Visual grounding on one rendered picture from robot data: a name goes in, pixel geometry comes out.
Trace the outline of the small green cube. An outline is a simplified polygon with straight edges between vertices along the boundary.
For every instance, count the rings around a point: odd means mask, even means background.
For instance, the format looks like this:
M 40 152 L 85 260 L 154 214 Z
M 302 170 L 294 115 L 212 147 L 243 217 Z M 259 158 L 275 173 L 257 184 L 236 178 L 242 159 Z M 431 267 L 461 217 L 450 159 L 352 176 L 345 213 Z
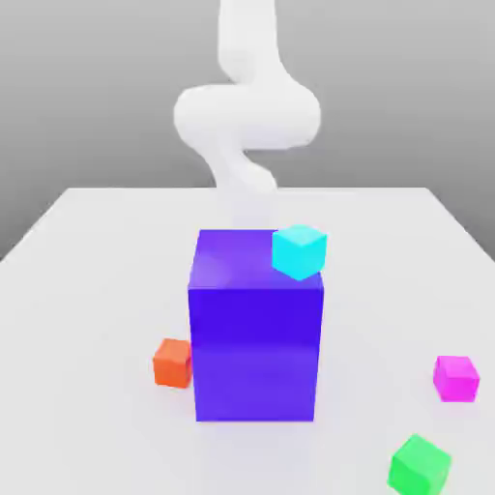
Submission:
M 451 456 L 413 434 L 392 457 L 388 486 L 399 495 L 440 495 L 451 468 Z

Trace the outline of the small cyan cube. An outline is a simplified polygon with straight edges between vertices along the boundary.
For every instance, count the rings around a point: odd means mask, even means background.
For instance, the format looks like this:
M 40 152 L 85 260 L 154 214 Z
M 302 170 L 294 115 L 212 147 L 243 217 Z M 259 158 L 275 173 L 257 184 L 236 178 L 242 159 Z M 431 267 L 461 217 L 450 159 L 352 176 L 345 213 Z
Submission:
M 283 274 L 304 280 L 325 266 L 328 235 L 307 225 L 292 225 L 272 234 L 272 266 Z

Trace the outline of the small magenta cube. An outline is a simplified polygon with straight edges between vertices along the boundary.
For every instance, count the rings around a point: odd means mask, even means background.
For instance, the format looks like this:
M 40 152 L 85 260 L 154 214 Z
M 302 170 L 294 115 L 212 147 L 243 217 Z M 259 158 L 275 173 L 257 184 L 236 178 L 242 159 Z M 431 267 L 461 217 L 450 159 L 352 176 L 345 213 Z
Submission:
M 467 356 L 438 356 L 433 384 L 443 402 L 474 402 L 480 376 Z

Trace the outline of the large purple box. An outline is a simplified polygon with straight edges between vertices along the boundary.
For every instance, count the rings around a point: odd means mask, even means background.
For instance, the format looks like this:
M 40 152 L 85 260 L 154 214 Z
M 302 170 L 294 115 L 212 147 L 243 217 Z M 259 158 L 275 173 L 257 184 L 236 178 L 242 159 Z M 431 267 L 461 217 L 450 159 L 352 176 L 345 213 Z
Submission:
M 274 232 L 198 233 L 188 297 L 200 422 L 314 418 L 324 282 L 274 269 Z

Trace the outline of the small orange cube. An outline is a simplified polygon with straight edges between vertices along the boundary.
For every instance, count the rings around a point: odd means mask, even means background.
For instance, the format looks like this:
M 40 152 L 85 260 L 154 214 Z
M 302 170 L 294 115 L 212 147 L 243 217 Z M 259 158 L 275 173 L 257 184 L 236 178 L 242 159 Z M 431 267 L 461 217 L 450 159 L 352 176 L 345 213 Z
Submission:
M 165 338 L 153 357 L 153 370 L 157 385 L 187 388 L 192 377 L 190 343 Z

